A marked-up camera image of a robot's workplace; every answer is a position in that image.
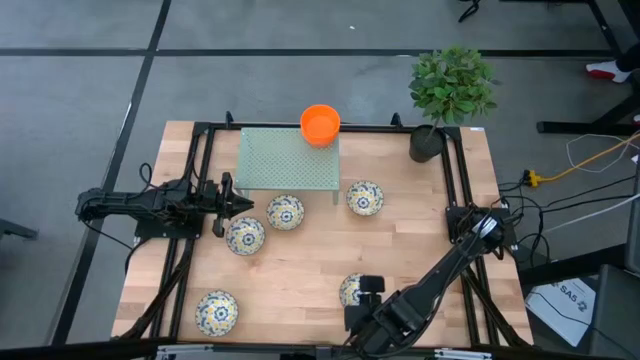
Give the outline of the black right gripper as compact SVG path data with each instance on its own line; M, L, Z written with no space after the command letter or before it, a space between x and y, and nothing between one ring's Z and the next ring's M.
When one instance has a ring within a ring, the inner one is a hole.
M362 329L371 321L380 321L390 310L390 299L382 301L381 294L386 291L385 279L377 275L364 275L360 279L362 293L357 306L344 309L344 327L347 331Z

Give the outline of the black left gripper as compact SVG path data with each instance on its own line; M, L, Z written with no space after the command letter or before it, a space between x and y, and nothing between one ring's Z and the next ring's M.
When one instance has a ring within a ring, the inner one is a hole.
M219 184L213 180L207 180L199 193L199 212L216 216L212 231L218 238L224 236L223 222L231 217L230 212L240 214L254 208L252 200L238 194L233 195L232 184L231 174L224 172Z

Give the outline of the blue yellow patterned ceramic bowl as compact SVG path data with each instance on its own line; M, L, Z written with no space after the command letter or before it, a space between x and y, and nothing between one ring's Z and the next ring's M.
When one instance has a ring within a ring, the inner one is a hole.
M229 225L225 240L234 254L249 256L258 252L264 245L266 230L258 219L242 217Z
M352 273L348 275L340 285L339 299L343 307L358 306L360 304L360 279L362 273Z
M345 199L349 209L356 215L372 216L383 207L384 192L378 184L361 180L348 188Z
M209 337L227 335L235 327L238 318L238 303L233 295L224 290L209 292L196 306L196 326Z
M293 195L283 194L273 198L266 208L268 223L275 229L290 231L303 221L305 209L302 201Z

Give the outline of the green perforated metal shelf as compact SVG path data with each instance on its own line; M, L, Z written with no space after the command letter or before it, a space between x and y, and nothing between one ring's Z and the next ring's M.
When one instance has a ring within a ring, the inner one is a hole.
M240 131L235 187L251 190L325 191L339 203L339 141L313 147L298 128L258 127Z

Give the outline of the white printed paper sheet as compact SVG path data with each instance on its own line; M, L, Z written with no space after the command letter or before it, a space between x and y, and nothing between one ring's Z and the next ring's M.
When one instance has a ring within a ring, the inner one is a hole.
M534 286L526 308L568 344L577 347L593 317L596 292L581 279Z

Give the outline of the black diagonal floor beam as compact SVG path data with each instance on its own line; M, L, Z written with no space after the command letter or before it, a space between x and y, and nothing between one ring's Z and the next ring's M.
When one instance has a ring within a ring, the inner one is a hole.
M603 265L625 268L626 246L619 244L583 255L534 266L519 272L525 286L538 286L594 275Z

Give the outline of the black rig beam silver brackets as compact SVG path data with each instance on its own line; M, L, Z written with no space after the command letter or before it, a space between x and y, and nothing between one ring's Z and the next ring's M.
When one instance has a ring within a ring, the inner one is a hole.
M382 355L361 356L355 350L342 346L175 343L171 338L145 338L4 349L0 350L0 360L133 360L189 353L278 354L307 360L382 360L384 358ZM626 360L620 357L483 344L470 348L411 348L397 355L429 360Z

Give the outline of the black floor stand foot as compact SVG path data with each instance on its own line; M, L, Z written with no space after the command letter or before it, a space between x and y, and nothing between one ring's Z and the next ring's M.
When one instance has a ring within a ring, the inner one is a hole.
M27 240L35 240L38 236L38 231L0 218L0 240L2 240L5 235L14 235Z

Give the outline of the green potted plant black pot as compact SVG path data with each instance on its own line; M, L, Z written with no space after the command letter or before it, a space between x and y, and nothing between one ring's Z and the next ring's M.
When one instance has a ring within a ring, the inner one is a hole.
M452 47L419 56L412 66L410 97L428 122L411 131L409 156L425 163L441 154L444 125L462 125L497 108L493 87L497 81L480 51Z

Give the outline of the dark grey box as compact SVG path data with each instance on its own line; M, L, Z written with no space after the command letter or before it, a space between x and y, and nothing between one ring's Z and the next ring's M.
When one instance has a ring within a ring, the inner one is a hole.
M601 267L589 353L640 360L640 277L611 265Z

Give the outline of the grey upright panel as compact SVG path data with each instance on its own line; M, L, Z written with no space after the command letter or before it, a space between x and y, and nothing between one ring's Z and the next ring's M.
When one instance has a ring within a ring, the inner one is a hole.
M631 201L624 264L628 271L640 276L640 158L636 163L634 199Z

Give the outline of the person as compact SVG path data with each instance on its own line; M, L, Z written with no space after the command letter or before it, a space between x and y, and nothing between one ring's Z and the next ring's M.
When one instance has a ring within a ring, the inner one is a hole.
M588 74L597 78L609 79L618 84L624 83L636 70L640 71L640 42L630 47L615 60L587 64L585 68ZM600 128L613 126L624 115L628 115L634 110L638 110L638 113L634 116L633 122L640 125L640 90L636 91L630 99L624 100L620 105L596 120L594 125Z

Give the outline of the black desk leg frame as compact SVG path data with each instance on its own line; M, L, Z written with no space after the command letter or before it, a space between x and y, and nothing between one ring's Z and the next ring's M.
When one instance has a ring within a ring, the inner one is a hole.
M622 51L617 39L607 23L604 14L598 7L596 0L560 0L561 3L586 3L604 36L607 44L615 55ZM634 35L640 40L640 0L616 0L623 14L631 26ZM612 135L627 136L640 130L640 125L622 123L626 117L640 112L640 74L631 76L632 93L619 104L611 108L596 120L587 123L540 121L536 124L539 133L546 134L575 134L575 135Z

